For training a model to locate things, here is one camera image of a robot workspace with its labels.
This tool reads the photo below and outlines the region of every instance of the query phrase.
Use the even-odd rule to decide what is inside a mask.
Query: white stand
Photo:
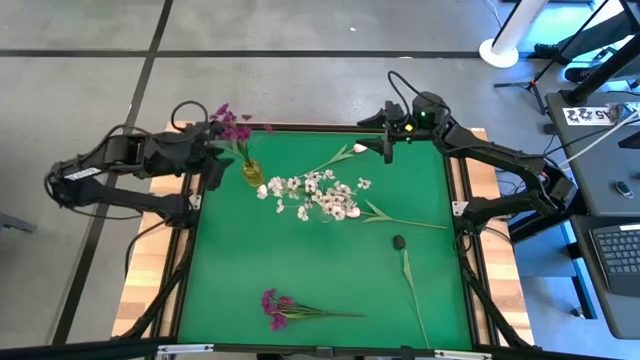
[[[518,62],[518,43],[549,0],[521,0],[509,14],[498,37],[485,40],[480,45],[480,57],[498,68],[508,68]]]

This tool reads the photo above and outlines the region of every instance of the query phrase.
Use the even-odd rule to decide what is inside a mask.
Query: white cable
[[[584,154],[587,151],[589,151],[592,147],[596,146],[597,143],[599,143],[600,141],[604,140],[607,136],[611,135],[614,131],[618,130],[619,128],[621,128],[621,127],[627,125],[628,123],[630,123],[631,121],[635,120],[636,117],[639,114],[640,114],[640,110],[636,110],[633,114],[627,116],[626,119],[622,120],[618,125],[612,127],[611,130],[609,130],[606,133],[604,133],[596,141],[594,141],[591,144],[589,144],[589,146],[587,146],[586,148],[580,150],[580,152],[578,152],[577,154],[575,154],[572,157],[568,158],[566,161],[560,163],[560,167],[562,167],[562,165],[568,164],[570,161],[573,161],[573,160],[577,159],[579,156],[581,156],[582,154]]]
[[[500,20],[500,16],[498,15],[498,9],[496,9],[496,6],[493,5],[493,2],[491,2],[491,0],[484,0],[484,2],[493,8],[493,16],[495,16],[496,20],[498,21],[498,25],[500,25],[500,28],[502,28],[502,21]]]

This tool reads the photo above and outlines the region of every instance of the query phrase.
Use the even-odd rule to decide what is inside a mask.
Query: keyboard
[[[590,231],[612,294],[640,297],[640,224]]]

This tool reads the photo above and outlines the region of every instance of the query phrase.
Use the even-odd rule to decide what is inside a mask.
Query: yellow vase
[[[242,174],[250,186],[258,187],[264,183],[264,173],[260,163],[251,159],[251,162],[242,163]]]

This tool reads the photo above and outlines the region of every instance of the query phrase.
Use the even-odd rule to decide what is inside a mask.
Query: white flower bunch
[[[333,181],[336,177],[332,170],[323,172],[310,172],[304,175],[304,182],[298,177],[283,179],[274,177],[267,185],[258,188],[258,198],[264,200],[271,194],[279,198],[276,212],[281,213],[285,207],[298,208],[298,218],[302,221],[309,220],[308,211],[318,208],[322,213],[331,215],[335,220],[344,220],[346,216],[356,218],[360,216],[360,209],[353,198],[357,191],[353,191],[348,185]],[[358,189],[366,190],[371,186],[371,181],[359,178]],[[295,205],[284,205],[283,198],[287,196],[291,200],[302,200]]]

